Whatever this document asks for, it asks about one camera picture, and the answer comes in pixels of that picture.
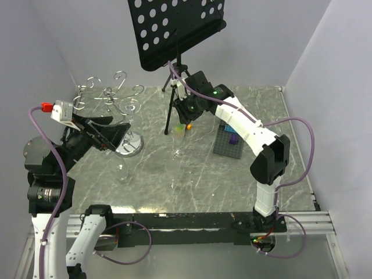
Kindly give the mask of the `clear wine glass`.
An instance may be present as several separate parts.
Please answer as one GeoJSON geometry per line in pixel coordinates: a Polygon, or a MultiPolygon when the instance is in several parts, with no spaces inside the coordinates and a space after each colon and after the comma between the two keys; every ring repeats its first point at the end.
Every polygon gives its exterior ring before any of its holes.
{"type": "Polygon", "coordinates": [[[135,123],[135,115],[141,109],[141,104],[135,98],[125,98],[120,102],[119,108],[125,122],[133,125],[135,123]]]}

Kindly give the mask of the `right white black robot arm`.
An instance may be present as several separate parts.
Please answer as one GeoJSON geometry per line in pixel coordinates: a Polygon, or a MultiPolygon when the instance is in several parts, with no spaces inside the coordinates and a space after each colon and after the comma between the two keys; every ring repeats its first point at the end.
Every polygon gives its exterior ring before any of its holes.
{"type": "Polygon", "coordinates": [[[176,70],[171,70],[170,76],[177,89],[173,107],[181,124],[189,125],[203,112],[210,112],[228,124],[250,147],[255,156],[250,172],[257,182],[253,223],[259,231],[269,230],[277,220],[277,187],[288,166],[289,138],[267,129],[230,89],[223,84],[212,86],[202,71],[181,78],[176,70]]]}

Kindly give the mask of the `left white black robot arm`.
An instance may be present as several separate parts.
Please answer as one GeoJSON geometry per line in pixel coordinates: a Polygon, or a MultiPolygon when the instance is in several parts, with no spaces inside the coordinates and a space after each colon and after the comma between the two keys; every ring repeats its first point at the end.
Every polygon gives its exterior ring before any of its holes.
{"type": "Polygon", "coordinates": [[[100,234],[114,229],[109,205],[89,206],[82,232],[70,250],[66,250],[67,224],[76,183],[67,174],[91,148],[116,150],[131,125],[113,124],[112,120],[110,116],[73,114],[65,122],[60,144],[52,142],[41,127],[36,126],[40,136],[24,147],[28,212],[35,237],[34,278],[86,278],[87,260],[100,234]]]}

